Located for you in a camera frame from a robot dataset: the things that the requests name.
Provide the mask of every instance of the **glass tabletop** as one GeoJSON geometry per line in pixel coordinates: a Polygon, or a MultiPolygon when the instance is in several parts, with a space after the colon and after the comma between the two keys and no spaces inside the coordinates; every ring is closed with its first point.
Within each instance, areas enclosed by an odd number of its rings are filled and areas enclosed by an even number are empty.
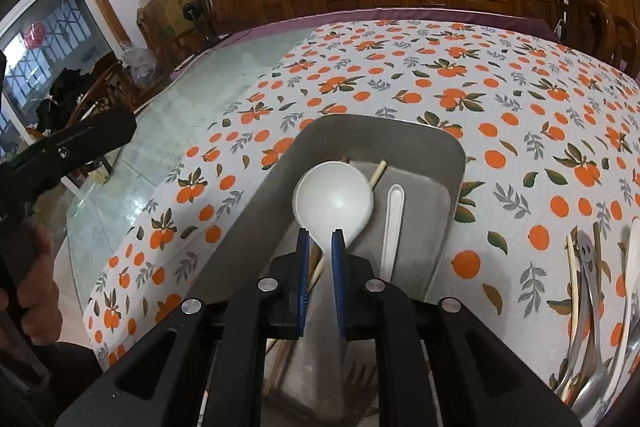
{"type": "Polygon", "coordinates": [[[142,110],[131,142],[119,155],[107,156],[114,161],[107,182],[87,179],[67,212],[81,308],[113,251],[193,140],[311,33],[312,28],[294,30],[210,50],[142,110]]]}

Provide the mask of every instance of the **bright light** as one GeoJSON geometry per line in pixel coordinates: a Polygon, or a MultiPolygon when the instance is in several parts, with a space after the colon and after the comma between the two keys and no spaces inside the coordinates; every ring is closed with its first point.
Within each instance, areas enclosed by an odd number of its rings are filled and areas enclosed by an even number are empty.
{"type": "Polygon", "coordinates": [[[10,70],[13,70],[18,62],[20,62],[21,58],[24,57],[24,54],[27,52],[27,48],[24,47],[24,41],[22,40],[22,36],[18,33],[6,46],[3,50],[4,56],[6,56],[6,69],[4,73],[8,73],[10,70]]]}

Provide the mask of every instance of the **metal tray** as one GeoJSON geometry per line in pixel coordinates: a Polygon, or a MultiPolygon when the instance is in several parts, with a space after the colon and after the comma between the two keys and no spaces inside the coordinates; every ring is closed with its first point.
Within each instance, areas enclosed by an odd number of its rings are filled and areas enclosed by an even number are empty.
{"type": "MultiPolygon", "coordinates": [[[[386,195],[391,185],[402,185],[406,199],[391,282],[412,298],[424,299],[456,211],[465,153],[455,138],[440,129],[350,114],[319,118],[300,133],[228,231],[190,296],[205,302],[227,299],[239,285],[260,277],[273,257],[293,251],[298,233],[291,208],[296,183],[311,167],[341,156],[367,178],[381,160],[388,162],[374,190],[372,217],[350,251],[369,259],[375,272],[380,270],[386,195]]],[[[329,267],[314,289],[305,336],[290,357],[276,400],[266,406],[263,425],[271,425],[270,419],[282,427],[336,425],[349,416],[350,404],[341,385],[346,343],[330,323],[335,317],[335,312],[330,313],[335,306],[331,276],[329,267]],[[292,411],[302,413],[304,419],[292,416],[292,411]]],[[[370,367],[374,364],[371,345],[362,344],[362,355],[356,359],[370,367]]],[[[274,351],[267,357],[265,375],[274,351]]]]}

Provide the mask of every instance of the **tablecloth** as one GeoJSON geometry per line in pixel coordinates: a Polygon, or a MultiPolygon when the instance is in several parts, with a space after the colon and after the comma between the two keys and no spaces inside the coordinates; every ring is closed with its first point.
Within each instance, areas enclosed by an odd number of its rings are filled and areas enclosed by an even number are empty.
{"type": "Polygon", "coordinates": [[[599,222],[610,359],[625,303],[623,229],[640,214],[638,95],[614,68],[512,31],[417,20],[321,26],[186,144],[84,310],[98,360],[115,363],[181,302],[300,130],[344,112],[460,140],[465,182],[429,300],[461,299],[549,385],[568,349],[565,237],[599,222]]]}

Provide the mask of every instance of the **hand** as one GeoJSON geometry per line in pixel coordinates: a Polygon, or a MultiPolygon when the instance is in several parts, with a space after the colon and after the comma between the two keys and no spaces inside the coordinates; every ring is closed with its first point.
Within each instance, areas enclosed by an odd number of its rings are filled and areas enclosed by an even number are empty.
{"type": "MultiPolygon", "coordinates": [[[[33,227],[34,244],[38,257],[27,277],[18,285],[18,303],[27,309],[22,318],[22,331],[35,346],[46,346],[59,339],[62,331],[62,314],[58,309],[60,292],[53,280],[53,243],[49,232],[42,225],[33,227]]],[[[7,295],[0,289],[0,311],[8,306],[7,295]]],[[[12,352],[8,339],[0,331],[0,349],[12,352]]]]}

